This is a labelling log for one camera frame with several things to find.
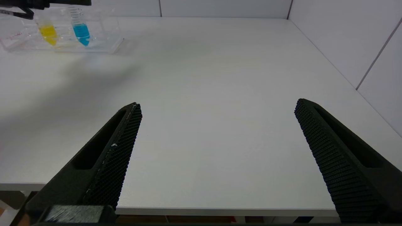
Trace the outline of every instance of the floor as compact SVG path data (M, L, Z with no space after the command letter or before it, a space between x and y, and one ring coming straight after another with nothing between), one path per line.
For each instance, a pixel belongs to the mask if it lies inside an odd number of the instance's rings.
M120 215L117 224L132 223L230 223L233 220L230 216L148 216L148 215ZM263 223L263 217L246 217L246 223ZM13 223L11 226L29 226L29 217L24 214L23 217Z

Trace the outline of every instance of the textured gripper pad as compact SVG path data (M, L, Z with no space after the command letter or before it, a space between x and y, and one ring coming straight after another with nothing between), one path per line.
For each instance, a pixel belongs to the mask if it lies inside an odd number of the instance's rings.
M88 189L84 204L111 205L116 209L141 119L140 106L133 106L94 182Z
M54 205L110 205L115 209L141 119L137 103L118 110L27 203L31 222Z
M400 203L384 192L397 197L402 186L386 188L381 177L391 173L395 177L385 180L393 183L401 172L318 104L299 99L295 115L341 221L398 221Z

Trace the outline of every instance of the yellow liquid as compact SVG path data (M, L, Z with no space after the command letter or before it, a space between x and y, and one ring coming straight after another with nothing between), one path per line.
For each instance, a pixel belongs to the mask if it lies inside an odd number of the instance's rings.
M45 41L50 45L56 45L57 33L52 24L39 27L39 31Z

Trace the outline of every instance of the white wall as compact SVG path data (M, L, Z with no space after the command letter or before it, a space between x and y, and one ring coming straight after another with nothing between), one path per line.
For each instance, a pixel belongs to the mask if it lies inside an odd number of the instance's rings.
M359 93L402 136L402 26L364 79Z
M294 0L290 20L354 86L402 17L402 0Z
M160 0L162 16L287 18L291 0Z
M159 0L97 0L100 4L114 8L114 16L160 16Z
M97 0L115 16L287 18L291 0Z

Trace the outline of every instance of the test tube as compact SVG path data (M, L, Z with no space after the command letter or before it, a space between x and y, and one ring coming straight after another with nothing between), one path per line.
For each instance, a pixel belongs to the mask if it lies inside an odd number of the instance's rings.
M58 37L49 16L45 12L35 13L35 15L35 22L43 39L50 45L56 45Z
M89 30L86 23L82 19L82 13L76 6L68 6L67 12L71 18L71 25L78 41L84 46L89 44Z

